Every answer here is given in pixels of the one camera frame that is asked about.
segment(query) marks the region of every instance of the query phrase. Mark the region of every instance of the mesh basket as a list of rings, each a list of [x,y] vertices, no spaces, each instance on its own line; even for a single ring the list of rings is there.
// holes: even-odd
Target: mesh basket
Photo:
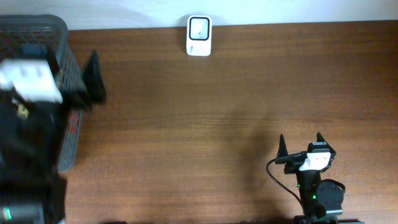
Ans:
[[[17,56],[22,44],[46,44],[57,56],[61,68],[58,83],[60,90],[85,89],[83,76],[72,50],[67,44],[68,27],[57,16],[0,16],[0,60]],[[65,130],[58,170],[73,167],[81,126],[82,112],[72,111]]]

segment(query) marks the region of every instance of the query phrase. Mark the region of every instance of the white object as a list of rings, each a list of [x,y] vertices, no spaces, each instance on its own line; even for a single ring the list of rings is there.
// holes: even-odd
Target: white object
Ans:
[[[4,59],[0,64],[0,89],[12,88],[30,102],[63,100],[46,60]]]
[[[209,56],[212,21],[208,16],[190,16],[187,22],[187,54]]]
[[[330,152],[307,153],[304,164],[300,166],[300,171],[305,170],[322,170],[329,164]]]

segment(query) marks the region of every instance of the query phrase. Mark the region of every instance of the green led light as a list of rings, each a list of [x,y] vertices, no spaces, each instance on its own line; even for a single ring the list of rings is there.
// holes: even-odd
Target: green led light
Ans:
[[[10,220],[11,219],[11,213],[10,213],[10,209],[6,208],[6,215],[7,215],[7,219]]]

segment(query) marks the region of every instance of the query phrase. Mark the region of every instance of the wooden table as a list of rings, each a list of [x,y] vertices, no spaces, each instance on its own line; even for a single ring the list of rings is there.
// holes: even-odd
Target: wooden table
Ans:
[[[209,57],[185,28],[70,32],[97,49],[108,102],[83,120],[67,223],[237,223],[292,218],[267,175],[320,131],[337,152],[322,175],[346,185],[342,218],[398,222],[398,22],[213,28]],[[283,166],[271,172],[295,189]]]

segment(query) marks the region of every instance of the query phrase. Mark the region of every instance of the wood grain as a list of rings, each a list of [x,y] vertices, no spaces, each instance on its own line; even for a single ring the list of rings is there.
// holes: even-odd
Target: wood grain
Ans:
[[[108,102],[83,119],[67,223],[292,218],[265,165],[280,133],[299,152],[317,131],[338,153],[322,177],[346,184],[342,218],[398,220],[397,21],[214,27],[209,57],[186,54],[184,28],[69,44],[81,66],[98,50]]]

